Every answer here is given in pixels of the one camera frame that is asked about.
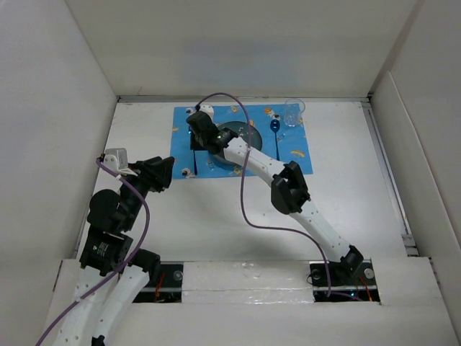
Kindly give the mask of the teal ceramic plate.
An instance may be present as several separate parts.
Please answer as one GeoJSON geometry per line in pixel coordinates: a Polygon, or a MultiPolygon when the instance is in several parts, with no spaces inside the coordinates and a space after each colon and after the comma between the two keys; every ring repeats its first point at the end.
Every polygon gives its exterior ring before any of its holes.
{"type": "MultiPolygon", "coordinates": [[[[249,133],[251,134],[251,143],[252,146],[258,150],[262,149],[263,140],[259,131],[252,125],[250,125],[250,130],[248,130],[248,124],[242,121],[228,121],[218,125],[218,129],[222,130],[224,128],[229,128],[233,132],[237,133],[245,142],[248,141],[249,133]]],[[[211,155],[210,159],[217,164],[219,167],[225,167],[230,169],[234,165],[232,161],[228,161],[224,158],[223,154],[211,155]]]]}

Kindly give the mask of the blue metal spoon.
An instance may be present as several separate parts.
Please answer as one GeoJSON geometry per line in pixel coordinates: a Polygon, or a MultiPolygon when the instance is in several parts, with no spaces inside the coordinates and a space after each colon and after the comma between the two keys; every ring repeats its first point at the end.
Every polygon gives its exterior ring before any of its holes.
{"type": "Polygon", "coordinates": [[[277,161],[280,160],[280,157],[279,157],[279,145],[278,145],[278,132],[279,132],[279,129],[280,129],[280,122],[278,119],[273,119],[270,123],[270,129],[271,131],[274,133],[274,142],[275,142],[275,148],[276,148],[276,159],[277,161]]]}

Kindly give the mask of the blue space-print cloth placemat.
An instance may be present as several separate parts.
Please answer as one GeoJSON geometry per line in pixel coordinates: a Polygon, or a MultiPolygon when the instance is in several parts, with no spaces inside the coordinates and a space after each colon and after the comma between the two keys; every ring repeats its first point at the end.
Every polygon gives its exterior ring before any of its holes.
{"type": "MultiPolygon", "coordinates": [[[[213,122],[219,124],[228,121],[242,121],[246,123],[246,116],[238,105],[214,106],[213,122]]],[[[247,105],[251,125],[260,133],[263,146],[260,151],[276,159],[274,133],[270,129],[273,119],[278,119],[280,129],[278,132],[278,145],[280,161],[296,161],[303,174],[312,174],[313,167],[310,160],[308,141],[303,125],[288,127],[282,116],[284,105],[247,105]]],[[[194,176],[192,151],[190,150],[189,126],[186,119],[192,114],[192,107],[176,107],[174,109],[170,155],[175,158],[173,178],[227,178],[239,177],[241,168],[233,165],[230,169],[219,167],[211,159],[206,151],[196,151],[197,176],[194,176]]]]}

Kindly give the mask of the clear plastic cup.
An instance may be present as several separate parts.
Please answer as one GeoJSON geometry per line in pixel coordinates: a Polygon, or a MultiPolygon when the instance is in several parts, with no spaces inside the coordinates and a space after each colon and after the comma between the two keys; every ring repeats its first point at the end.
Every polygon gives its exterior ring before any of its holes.
{"type": "Polygon", "coordinates": [[[284,123],[288,127],[295,127],[303,121],[305,103],[301,99],[291,98],[285,101],[284,106],[284,123]]]}

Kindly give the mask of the blue metal fork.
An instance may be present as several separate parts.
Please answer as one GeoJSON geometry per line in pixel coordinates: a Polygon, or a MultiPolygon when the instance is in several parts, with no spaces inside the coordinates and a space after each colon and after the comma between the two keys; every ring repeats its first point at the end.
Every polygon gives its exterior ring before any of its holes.
{"type": "Polygon", "coordinates": [[[194,176],[197,176],[197,161],[196,161],[196,151],[195,151],[195,135],[192,132],[191,128],[189,128],[189,137],[190,137],[190,150],[192,151],[192,158],[193,158],[193,168],[194,168],[194,176]]]}

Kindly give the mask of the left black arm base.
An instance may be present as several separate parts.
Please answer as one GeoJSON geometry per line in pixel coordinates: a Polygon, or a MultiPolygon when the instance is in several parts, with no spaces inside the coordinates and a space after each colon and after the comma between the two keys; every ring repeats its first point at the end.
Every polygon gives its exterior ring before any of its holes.
{"type": "Polygon", "coordinates": [[[134,303],[181,303],[183,262],[162,262],[158,277],[135,297],[134,303]]]}

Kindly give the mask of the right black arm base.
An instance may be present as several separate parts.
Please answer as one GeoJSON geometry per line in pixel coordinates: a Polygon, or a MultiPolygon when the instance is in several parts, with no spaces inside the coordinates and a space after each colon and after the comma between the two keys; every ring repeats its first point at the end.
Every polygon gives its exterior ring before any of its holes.
{"type": "Polygon", "coordinates": [[[380,302],[375,271],[370,259],[366,259],[358,272],[351,277],[342,278],[334,271],[334,264],[330,264],[328,268],[331,284],[328,284],[323,261],[309,262],[306,281],[313,287],[315,303],[380,302]]]}

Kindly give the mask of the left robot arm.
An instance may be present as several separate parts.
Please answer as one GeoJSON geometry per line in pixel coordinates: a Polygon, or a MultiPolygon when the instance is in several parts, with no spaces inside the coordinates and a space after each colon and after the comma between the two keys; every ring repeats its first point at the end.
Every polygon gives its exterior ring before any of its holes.
{"type": "Polygon", "coordinates": [[[163,192],[172,179],[174,158],[153,157],[128,163],[125,149],[106,150],[97,166],[120,181],[118,191],[95,193],[89,203],[89,230],[70,307],[54,345],[111,345],[129,306],[142,288],[160,279],[161,259],[127,233],[141,210],[151,220],[150,192],[163,192]]]}

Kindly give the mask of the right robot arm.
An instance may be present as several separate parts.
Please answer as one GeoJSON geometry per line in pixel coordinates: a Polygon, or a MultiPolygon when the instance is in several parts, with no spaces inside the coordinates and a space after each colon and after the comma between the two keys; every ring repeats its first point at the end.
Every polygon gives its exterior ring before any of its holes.
{"type": "Polygon", "coordinates": [[[319,244],[326,259],[333,265],[337,281],[348,284],[358,277],[364,262],[363,255],[321,215],[310,198],[298,163],[284,163],[263,154],[249,146],[235,131],[219,129],[206,112],[193,113],[187,118],[187,124],[204,150],[210,154],[221,154],[225,160],[247,168],[268,185],[274,208],[297,221],[319,244]]]}

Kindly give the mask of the white foam front barrier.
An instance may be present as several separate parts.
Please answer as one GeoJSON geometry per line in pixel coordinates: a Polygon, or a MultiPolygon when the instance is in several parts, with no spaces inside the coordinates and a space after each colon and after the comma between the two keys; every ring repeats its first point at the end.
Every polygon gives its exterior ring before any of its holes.
{"type": "Polygon", "coordinates": [[[182,303],[290,304],[314,302],[307,262],[186,262],[182,303]]]}

